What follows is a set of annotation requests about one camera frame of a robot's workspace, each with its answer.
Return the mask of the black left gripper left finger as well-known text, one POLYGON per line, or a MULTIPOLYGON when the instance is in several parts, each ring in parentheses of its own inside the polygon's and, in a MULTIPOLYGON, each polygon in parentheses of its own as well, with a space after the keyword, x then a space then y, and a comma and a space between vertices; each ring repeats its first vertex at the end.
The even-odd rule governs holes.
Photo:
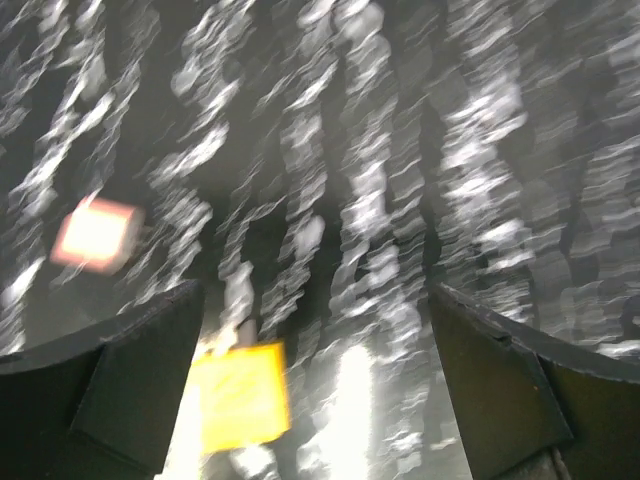
POLYGON ((151 479, 162 472, 201 331, 195 280, 1 358, 4 479, 151 479))

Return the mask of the yellow socket block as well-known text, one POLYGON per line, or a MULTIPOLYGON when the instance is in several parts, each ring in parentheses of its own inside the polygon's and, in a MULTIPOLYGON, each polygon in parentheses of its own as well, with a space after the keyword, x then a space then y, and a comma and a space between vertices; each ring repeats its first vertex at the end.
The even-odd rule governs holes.
POLYGON ((190 369, 199 393, 202 452, 271 442, 291 427, 284 343, 205 355, 190 369))

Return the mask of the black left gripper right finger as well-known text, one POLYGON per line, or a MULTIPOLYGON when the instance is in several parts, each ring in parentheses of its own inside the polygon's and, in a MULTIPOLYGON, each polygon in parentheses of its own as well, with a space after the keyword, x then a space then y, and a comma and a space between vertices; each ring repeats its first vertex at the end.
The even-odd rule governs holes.
POLYGON ((639 367, 431 289, 441 365, 475 479, 636 479, 639 367))

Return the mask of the pink plug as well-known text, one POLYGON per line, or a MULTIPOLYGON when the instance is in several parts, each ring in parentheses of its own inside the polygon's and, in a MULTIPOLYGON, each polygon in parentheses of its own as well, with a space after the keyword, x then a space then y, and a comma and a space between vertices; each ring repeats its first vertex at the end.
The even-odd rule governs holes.
POLYGON ((140 207, 85 197, 63 219, 49 259, 58 265, 113 274, 133 256, 144 220, 140 207))

